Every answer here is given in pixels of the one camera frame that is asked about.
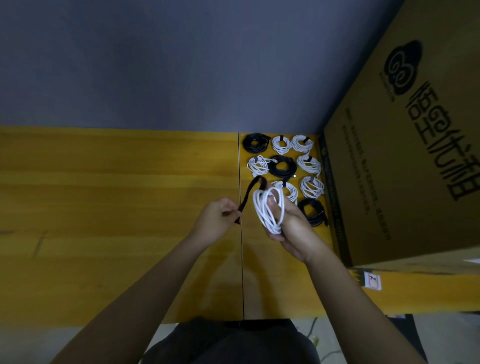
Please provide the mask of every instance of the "tiled floor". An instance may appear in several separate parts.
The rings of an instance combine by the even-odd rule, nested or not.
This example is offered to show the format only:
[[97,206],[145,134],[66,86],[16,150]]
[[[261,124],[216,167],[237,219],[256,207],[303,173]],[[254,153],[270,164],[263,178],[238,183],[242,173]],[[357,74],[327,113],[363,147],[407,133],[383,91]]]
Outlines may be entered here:
[[[415,315],[415,323],[430,364],[478,364],[480,322],[478,316],[456,313]],[[297,330],[308,335],[313,318],[295,319]],[[165,338],[175,324],[160,325],[149,347]],[[0,329],[0,363],[47,364],[80,330]],[[312,335],[318,337],[317,352],[323,364],[346,363],[330,322],[319,317]]]

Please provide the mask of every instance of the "person's right hand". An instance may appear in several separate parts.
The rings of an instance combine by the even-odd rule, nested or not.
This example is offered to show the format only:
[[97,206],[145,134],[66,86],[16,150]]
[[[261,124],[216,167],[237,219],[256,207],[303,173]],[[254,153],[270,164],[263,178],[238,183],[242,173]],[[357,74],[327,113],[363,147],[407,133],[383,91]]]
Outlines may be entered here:
[[[270,196],[267,203],[273,216],[278,220],[281,209],[275,199]],[[284,197],[284,205],[285,214],[282,221],[282,234],[275,235],[264,228],[265,232],[270,239],[280,242],[286,251],[306,264],[319,252],[325,243],[313,231],[305,216],[294,203]]]

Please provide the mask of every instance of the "dark clothing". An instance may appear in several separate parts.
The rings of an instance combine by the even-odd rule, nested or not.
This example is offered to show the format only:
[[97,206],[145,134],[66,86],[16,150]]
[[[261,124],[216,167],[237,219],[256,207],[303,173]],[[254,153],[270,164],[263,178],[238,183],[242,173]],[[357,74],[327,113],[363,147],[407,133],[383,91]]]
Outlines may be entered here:
[[222,322],[198,317],[178,324],[142,364],[320,364],[317,351],[290,320]]

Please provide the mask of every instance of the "forearm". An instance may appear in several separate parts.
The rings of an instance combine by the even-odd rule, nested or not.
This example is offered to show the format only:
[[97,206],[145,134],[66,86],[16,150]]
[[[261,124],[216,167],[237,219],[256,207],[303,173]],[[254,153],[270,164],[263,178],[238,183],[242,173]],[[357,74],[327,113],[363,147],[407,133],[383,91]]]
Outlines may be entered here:
[[348,363],[425,362],[323,243],[307,262]]
[[52,363],[138,363],[203,252],[184,239],[100,312]]

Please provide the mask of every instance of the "large brown box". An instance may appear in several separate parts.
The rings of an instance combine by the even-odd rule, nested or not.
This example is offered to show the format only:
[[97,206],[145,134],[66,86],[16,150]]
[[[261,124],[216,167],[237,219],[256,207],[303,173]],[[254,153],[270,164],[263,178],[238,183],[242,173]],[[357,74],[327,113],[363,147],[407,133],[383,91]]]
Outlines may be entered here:
[[347,266],[480,273],[479,115],[480,1],[407,0],[320,138]]

